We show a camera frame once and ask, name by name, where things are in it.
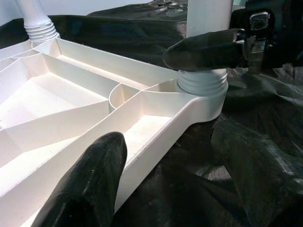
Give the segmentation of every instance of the black plastic sheet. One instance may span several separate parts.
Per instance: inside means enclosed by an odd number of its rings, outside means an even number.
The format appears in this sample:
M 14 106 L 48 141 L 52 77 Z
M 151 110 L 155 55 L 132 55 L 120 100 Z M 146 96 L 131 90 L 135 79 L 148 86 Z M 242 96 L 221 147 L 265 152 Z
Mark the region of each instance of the black plastic sheet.
M 185 35 L 184 9 L 159 0 L 52 20 L 63 39 L 165 67 L 163 52 Z M 25 39 L 20 21 L 0 27 L 1 47 L 18 42 L 8 27 Z M 302 68 L 235 69 L 228 81 L 221 116 L 189 127 L 112 227 L 303 226 Z

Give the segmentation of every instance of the white plastic tube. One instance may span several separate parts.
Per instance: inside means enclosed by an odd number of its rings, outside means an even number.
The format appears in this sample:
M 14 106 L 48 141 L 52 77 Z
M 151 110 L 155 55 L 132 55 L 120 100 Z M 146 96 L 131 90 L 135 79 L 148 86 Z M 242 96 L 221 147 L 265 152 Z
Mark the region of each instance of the white plastic tube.
M 188 0 L 187 37 L 229 28 L 232 0 Z M 194 95 L 211 96 L 224 88 L 226 69 L 180 72 L 179 86 Z
M 57 37 L 52 21 L 44 13 L 39 0 L 16 0 L 23 15 L 24 28 L 32 42 L 44 42 Z

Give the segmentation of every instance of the white wall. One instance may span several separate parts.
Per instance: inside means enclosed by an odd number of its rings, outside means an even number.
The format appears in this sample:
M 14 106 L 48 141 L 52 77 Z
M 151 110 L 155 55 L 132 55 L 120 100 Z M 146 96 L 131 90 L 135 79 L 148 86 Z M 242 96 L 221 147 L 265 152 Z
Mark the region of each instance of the white wall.
M 40 0 L 48 15 L 86 15 L 94 11 L 110 9 L 135 3 L 147 3 L 151 0 Z M 0 26 L 16 18 L 21 13 L 15 0 L 0 0 Z

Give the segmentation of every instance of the black tarp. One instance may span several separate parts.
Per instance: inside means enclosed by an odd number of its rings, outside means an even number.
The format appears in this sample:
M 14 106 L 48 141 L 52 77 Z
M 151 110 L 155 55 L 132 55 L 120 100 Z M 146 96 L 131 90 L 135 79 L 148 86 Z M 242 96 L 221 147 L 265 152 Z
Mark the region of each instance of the black tarp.
M 52 20 L 63 39 L 165 66 L 163 52 L 184 37 L 186 7 L 159 0 Z M 21 22 L 0 28 L 1 47 L 18 42 L 17 31 L 26 39 Z M 228 81 L 221 116 L 188 128 L 112 227 L 303 226 L 302 69 L 236 69 Z

